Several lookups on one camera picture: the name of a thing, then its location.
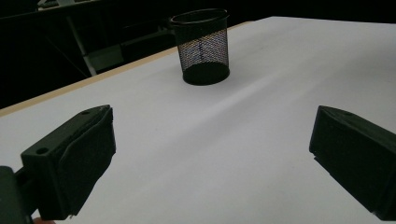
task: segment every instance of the cup rim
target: cup rim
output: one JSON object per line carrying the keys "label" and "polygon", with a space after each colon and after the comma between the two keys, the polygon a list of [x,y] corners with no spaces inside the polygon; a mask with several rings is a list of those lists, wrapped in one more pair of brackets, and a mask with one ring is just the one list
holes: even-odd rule
{"label": "cup rim", "polygon": [[[190,15],[198,15],[198,14],[204,14],[207,12],[218,12],[219,15],[215,16],[215,17],[211,17],[208,19],[203,19],[203,20],[198,20],[198,21],[185,21],[185,20],[180,20],[180,18],[183,18],[185,16],[190,16]],[[189,12],[185,12],[182,14],[178,14],[176,16],[173,16],[170,19],[170,22],[173,25],[194,25],[194,24],[200,24],[200,23],[204,23],[204,22],[211,22],[211,21],[219,21],[222,19],[227,18],[228,12],[226,9],[222,9],[222,8],[206,8],[206,9],[199,9],[199,10],[194,10],[194,11],[189,11]]]}

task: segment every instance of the black plastic part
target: black plastic part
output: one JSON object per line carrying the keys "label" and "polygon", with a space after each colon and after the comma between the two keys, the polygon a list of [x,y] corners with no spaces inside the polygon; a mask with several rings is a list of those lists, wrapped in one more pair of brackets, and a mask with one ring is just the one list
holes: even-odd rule
{"label": "black plastic part", "polygon": [[77,215],[116,152],[109,105],[82,111],[21,154],[46,220]]}
{"label": "black plastic part", "polygon": [[11,168],[0,166],[0,184],[0,223],[31,223],[31,214],[25,210],[25,203]]}
{"label": "black plastic part", "polygon": [[381,220],[396,220],[396,134],[321,105],[309,151],[368,211]]}
{"label": "black plastic part", "polygon": [[15,178],[23,199],[24,210],[27,214],[32,215],[37,210],[37,184],[32,178],[29,178],[24,168],[15,174]]}

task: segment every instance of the mesh cup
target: mesh cup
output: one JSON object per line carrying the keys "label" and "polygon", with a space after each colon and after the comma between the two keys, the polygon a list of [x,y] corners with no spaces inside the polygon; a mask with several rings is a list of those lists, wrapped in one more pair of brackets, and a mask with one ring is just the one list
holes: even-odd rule
{"label": "mesh cup", "polygon": [[230,75],[225,9],[210,8],[171,18],[183,79],[192,85],[211,85]]}

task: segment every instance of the white tabletop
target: white tabletop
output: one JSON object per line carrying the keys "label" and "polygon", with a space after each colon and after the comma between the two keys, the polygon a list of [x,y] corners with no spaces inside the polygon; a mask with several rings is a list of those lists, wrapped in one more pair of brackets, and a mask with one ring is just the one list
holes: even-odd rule
{"label": "white tabletop", "polygon": [[308,148],[319,105],[396,133],[396,25],[271,17],[228,37],[218,84],[186,84],[174,50],[0,117],[0,164],[18,170],[44,135],[111,105],[117,153],[57,223],[382,223]]}

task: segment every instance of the white table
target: white table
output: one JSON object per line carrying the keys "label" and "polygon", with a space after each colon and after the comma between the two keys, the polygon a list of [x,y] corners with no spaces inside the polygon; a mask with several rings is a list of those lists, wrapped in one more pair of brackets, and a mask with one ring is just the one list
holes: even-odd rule
{"label": "white table", "polygon": [[396,25],[272,17],[228,37],[231,74],[215,85],[183,82],[171,49],[0,111],[0,164],[18,170],[44,135],[111,105],[117,153],[57,223],[383,223],[308,147],[319,105],[396,133]]}

